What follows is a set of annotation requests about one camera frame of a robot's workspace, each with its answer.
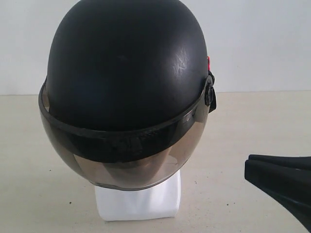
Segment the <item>black helmet with tinted visor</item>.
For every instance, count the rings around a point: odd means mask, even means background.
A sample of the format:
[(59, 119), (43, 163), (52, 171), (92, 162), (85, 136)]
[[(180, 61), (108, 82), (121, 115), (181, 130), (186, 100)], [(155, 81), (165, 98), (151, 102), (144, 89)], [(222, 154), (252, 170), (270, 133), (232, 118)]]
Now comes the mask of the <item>black helmet with tinted visor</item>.
[(38, 96), (62, 160), (93, 185), (143, 190), (190, 158), (216, 108), (201, 27), (178, 0), (81, 0)]

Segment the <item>white mannequin head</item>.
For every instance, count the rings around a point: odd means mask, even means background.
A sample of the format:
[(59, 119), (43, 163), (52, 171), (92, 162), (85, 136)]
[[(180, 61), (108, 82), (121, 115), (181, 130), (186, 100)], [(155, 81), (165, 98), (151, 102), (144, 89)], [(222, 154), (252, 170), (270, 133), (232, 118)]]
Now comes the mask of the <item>white mannequin head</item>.
[(181, 201), (181, 172), (140, 191), (95, 187), (99, 216), (105, 221), (150, 220), (175, 217)]

